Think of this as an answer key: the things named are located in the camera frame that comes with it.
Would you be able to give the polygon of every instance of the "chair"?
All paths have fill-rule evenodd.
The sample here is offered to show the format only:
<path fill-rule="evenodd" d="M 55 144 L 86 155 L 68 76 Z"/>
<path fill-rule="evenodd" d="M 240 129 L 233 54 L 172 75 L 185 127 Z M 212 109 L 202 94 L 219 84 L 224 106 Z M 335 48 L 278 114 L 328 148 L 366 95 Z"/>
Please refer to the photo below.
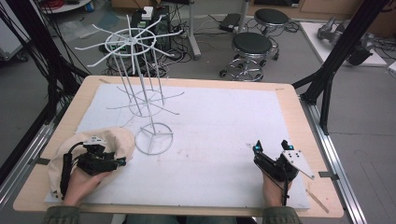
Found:
<path fill-rule="evenodd" d="M 277 28 L 284 27 L 289 22 L 289 17 L 281 11 L 262 8 L 254 13 L 254 20 L 264 27 L 262 34 L 276 43 L 272 50 L 276 50 L 274 60 L 277 60 L 279 57 L 279 44 L 272 37 L 268 36 L 268 34 Z"/>
<path fill-rule="evenodd" d="M 241 33 L 233 37 L 233 50 L 238 54 L 226 68 L 219 72 L 221 77 L 230 74 L 233 80 L 260 81 L 262 80 L 262 68 L 265 66 L 265 58 L 269 53 L 272 42 L 268 37 L 256 33 Z M 263 58 L 259 63 L 254 59 Z"/>

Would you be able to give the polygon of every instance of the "concrete floor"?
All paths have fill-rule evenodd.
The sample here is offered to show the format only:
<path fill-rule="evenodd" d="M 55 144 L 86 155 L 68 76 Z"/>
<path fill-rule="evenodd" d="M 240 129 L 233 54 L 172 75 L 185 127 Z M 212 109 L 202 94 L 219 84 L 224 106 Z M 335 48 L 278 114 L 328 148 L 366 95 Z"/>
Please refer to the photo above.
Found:
<path fill-rule="evenodd" d="M 118 15 L 114 26 L 117 31 L 125 28 L 126 20 Z M 97 24 L 108 16 L 106 8 L 97 8 L 93 13 L 75 10 L 58 17 L 60 23 L 81 21 L 83 25 Z M 215 22 L 200 17 L 196 27 L 204 24 L 204 30 L 196 33 L 218 33 Z M 71 39 L 67 44 L 86 47 L 99 43 L 107 37 L 98 33 L 87 39 Z M 224 79 L 219 71 L 235 53 L 231 49 L 233 35 L 197 35 L 196 39 L 202 52 L 198 61 L 175 63 L 168 66 L 168 75 L 173 78 Z M 303 32 L 296 34 L 284 32 L 276 40 L 281 51 L 278 61 L 268 60 L 265 65 L 263 82 L 293 83 L 307 77 L 320 68 L 320 61 Z M 59 45 L 59 38 L 54 39 Z M 94 63 L 102 53 L 97 49 L 74 50 L 83 64 Z M 394 62 L 385 59 L 388 64 Z M 95 75 L 106 69 L 104 63 L 91 68 Z M 329 132 L 349 182 L 358 198 L 368 223 L 394 223 L 396 221 L 396 185 L 393 158 L 396 158 L 396 78 L 386 67 L 342 66 L 333 81 L 332 100 L 329 116 Z M 297 90 L 303 93 L 306 87 Z M 47 102 L 47 82 L 38 73 L 32 61 L 27 63 L 9 62 L 0 68 L 0 157 L 2 164 L 7 155 L 18 144 L 21 137 L 33 123 Z M 15 186 L 14 194 L 0 211 L 4 223 L 38 223 L 44 214 L 21 213 L 12 209 L 13 200 L 21 187 Z M 111 215 L 84 214 L 82 223 L 109 223 Z M 304 223 L 351 223 L 347 214 L 341 218 L 303 218 Z"/>

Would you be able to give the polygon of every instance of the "sleeve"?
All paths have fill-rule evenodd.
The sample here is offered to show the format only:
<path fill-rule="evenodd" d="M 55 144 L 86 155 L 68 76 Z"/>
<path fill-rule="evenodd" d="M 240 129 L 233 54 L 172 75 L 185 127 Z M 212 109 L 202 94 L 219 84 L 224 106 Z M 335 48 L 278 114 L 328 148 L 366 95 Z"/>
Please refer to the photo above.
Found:
<path fill-rule="evenodd" d="M 262 224 L 303 224 L 292 207 L 269 207 L 262 211 Z"/>
<path fill-rule="evenodd" d="M 50 207 L 42 224 L 79 224 L 79 208 L 73 206 Z"/>

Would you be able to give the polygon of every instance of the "human hand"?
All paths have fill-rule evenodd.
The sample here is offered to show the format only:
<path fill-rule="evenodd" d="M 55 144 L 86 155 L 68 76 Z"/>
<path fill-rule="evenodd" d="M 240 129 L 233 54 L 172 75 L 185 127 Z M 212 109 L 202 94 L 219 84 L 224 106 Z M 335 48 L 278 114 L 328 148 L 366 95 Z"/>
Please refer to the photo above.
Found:
<path fill-rule="evenodd" d="M 69 185 L 66 195 L 64 196 L 63 205 L 79 206 L 81 201 L 98 186 L 98 184 L 111 172 L 105 172 L 98 175 L 88 175 L 80 168 L 76 167 L 70 176 Z"/>
<path fill-rule="evenodd" d="M 265 172 L 262 172 L 262 180 L 262 195 L 264 197 L 265 206 L 282 206 L 284 182 L 277 182 L 273 180 Z"/>

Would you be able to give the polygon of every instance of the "wooden table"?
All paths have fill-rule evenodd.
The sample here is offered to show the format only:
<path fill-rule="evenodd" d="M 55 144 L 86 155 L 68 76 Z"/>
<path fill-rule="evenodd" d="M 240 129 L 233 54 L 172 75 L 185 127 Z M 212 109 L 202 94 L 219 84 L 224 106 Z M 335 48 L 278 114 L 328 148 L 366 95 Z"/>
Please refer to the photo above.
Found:
<path fill-rule="evenodd" d="M 91 76 L 85 78 L 73 102 L 67 109 L 59 126 L 49 140 L 41 158 L 50 159 L 55 155 L 58 146 L 68 137 L 72 136 L 86 110 L 91 104 L 92 98 L 100 84 L 120 84 L 119 77 Z M 300 101 L 294 88 L 289 84 L 275 83 L 245 83 L 231 81 L 193 80 L 193 79 L 169 79 L 167 86 L 175 87 L 204 87 L 226 89 L 248 89 L 273 91 L 279 101 L 282 114 L 290 140 L 295 148 L 300 149 L 312 171 L 315 180 L 303 175 L 304 185 L 311 208 L 307 211 L 299 211 L 300 217 L 341 217 L 344 214 L 337 193 L 330 178 L 320 178 L 318 172 L 327 171 L 323 159 L 318 150 L 318 145 L 312 134 Z M 47 166 L 37 164 L 24 183 L 21 192 L 14 202 L 17 211 L 45 212 L 53 204 L 45 203 L 44 199 L 49 192 L 49 176 Z M 118 205 L 118 204 L 83 204 L 82 212 L 95 213 L 122 213 L 122 214 L 169 214 L 169 215 L 203 215 L 203 216 L 254 216 L 260 217 L 262 211 L 252 208 L 207 208 L 207 207 L 179 207 L 179 206 L 142 206 L 142 205 Z"/>

